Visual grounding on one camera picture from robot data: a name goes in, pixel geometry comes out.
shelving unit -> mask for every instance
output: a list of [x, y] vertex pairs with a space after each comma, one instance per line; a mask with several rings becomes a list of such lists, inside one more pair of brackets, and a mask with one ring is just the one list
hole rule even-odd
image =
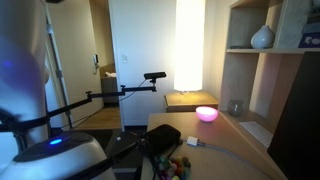
[[[230, 8], [219, 110], [231, 123], [255, 120], [273, 132], [303, 53], [320, 51], [297, 48], [312, 0], [239, 0]], [[245, 48], [263, 25], [275, 33], [273, 47]], [[227, 113], [233, 99], [244, 102], [240, 117]]]

wooden cabinet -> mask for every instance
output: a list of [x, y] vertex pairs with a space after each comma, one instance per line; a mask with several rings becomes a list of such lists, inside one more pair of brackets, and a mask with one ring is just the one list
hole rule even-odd
[[[312, 0], [239, 0], [230, 7], [219, 110], [232, 122], [256, 120], [274, 132], [305, 51], [297, 48]], [[250, 49], [262, 25], [275, 41], [269, 49]], [[233, 117], [228, 103], [242, 99], [245, 113]]]
[[218, 100], [207, 92], [168, 93], [164, 99], [166, 112], [195, 112], [199, 106], [218, 108]]

white vase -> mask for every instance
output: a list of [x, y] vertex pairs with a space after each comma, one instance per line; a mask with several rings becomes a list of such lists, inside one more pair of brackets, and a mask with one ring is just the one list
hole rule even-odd
[[251, 46], [254, 49], [264, 49], [272, 45], [274, 33], [268, 25], [264, 25], [251, 38]]

doorway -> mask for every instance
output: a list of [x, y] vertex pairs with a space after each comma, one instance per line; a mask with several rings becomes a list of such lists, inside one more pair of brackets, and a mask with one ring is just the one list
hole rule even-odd
[[[108, 1], [68, 0], [48, 4], [47, 13], [66, 104], [86, 99], [86, 91], [101, 93], [99, 66], [114, 63]], [[70, 119], [70, 128], [121, 128], [119, 106], [102, 98], [71, 110]]]

blue light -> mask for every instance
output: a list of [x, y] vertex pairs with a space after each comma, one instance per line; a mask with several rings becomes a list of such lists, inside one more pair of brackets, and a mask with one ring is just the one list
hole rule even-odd
[[56, 139], [50, 142], [51, 145], [59, 144], [61, 143], [62, 139]]

